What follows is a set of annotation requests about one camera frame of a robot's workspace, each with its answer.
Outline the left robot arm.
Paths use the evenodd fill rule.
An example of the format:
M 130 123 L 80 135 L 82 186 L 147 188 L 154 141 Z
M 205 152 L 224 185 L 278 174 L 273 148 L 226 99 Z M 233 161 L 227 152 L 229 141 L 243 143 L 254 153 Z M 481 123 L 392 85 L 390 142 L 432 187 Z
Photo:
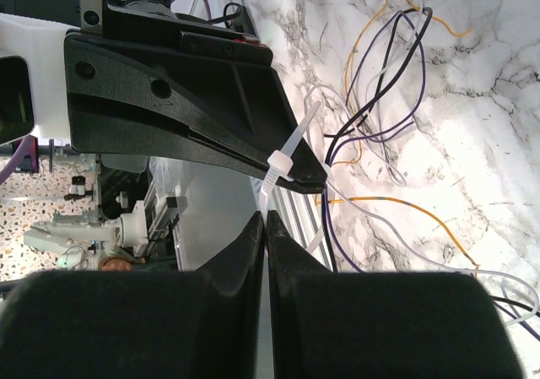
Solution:
M 173 0 L 1 0 L 1 141 L 66 139 L 85 154 L 163 157 L 322 192 L 315 157 L 246 8 Z

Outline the white zip tie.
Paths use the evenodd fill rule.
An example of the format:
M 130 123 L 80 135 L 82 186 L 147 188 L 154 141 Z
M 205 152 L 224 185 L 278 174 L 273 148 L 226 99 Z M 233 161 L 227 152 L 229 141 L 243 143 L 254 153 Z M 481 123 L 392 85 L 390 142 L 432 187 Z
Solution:
M 262 214 L 264 224 L 266 224 L 268 220 L 268 211 L 274 188 L 279 179 L 287 179 L 289 177 L 289 172 L 294 164 L 292 155 L 300 144 L 300 141 L 303 139 L 304 134 L 310 128 L 310 123 L 320 108 L 321 102 L 316 101 L 305 113 L 304 118 L 292 132 L 284 146 L 279 150 L 274 150 L 267 159 L 269 169 L 262 180 L 262 185 L 258 194 L 258 209 Z

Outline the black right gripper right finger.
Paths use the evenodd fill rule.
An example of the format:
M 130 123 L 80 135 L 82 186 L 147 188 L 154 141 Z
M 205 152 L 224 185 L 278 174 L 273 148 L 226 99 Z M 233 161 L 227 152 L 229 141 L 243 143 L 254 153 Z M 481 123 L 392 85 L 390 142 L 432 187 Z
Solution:
M 493 302 L 458 273 L 334 273 L 267 217 L 278 378 L 519 378 Z

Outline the operator hand in background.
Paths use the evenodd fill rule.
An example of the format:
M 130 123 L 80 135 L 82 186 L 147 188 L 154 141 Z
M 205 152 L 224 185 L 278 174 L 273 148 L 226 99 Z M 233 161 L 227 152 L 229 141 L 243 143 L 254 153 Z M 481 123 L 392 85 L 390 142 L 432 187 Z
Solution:
M 100 271 L 132 271 L 132 264 L 121 257 L 108 257 L 100 263 Z

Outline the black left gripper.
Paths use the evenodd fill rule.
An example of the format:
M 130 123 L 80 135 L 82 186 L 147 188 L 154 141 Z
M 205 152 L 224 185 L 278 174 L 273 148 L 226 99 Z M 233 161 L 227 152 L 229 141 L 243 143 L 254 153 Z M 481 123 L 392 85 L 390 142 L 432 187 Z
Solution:
M 72 146 L 264 177 L 297 127 L 272 51 L 239 3 L 201 19 L 172 2 L 80 0 L 81 31 L 105 39 L 64 41 Z

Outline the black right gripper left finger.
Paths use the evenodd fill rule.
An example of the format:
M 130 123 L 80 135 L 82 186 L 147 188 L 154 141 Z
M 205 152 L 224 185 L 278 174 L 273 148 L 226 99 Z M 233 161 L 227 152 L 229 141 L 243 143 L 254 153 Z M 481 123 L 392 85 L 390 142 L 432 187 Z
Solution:
M 4 378 L 252 378 L 263 221 L 194 271 L 36 273 L 1 313 Z

